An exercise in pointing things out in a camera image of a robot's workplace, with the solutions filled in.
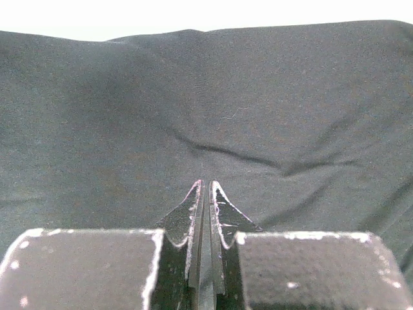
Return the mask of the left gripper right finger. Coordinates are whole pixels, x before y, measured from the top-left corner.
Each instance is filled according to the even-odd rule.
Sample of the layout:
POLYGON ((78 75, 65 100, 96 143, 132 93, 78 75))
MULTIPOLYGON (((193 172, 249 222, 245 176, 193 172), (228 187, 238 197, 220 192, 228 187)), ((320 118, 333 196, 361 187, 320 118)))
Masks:
POLYGON ((216 309, 408 309, 392 252, 369 232, 265 232, 209 186, 216 309))

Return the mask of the black t shirt blue logo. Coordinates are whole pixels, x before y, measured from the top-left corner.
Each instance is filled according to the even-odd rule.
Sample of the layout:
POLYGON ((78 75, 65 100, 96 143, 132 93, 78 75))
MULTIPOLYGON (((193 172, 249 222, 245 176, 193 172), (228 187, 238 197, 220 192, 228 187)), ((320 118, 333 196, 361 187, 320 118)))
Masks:
POLYGON ((268 231, 370 231, 412 278, 412 25, 1 33, 1 250, 150 227, 216 179, 268 231))

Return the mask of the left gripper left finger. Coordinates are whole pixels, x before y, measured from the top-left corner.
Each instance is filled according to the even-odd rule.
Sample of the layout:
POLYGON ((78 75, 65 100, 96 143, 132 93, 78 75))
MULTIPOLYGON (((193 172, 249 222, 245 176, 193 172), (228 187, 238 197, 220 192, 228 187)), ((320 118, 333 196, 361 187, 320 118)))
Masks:
POLYGON ((2 309, 197 309, 205 185, 152 229, 29 229, 1 262, 2 309))

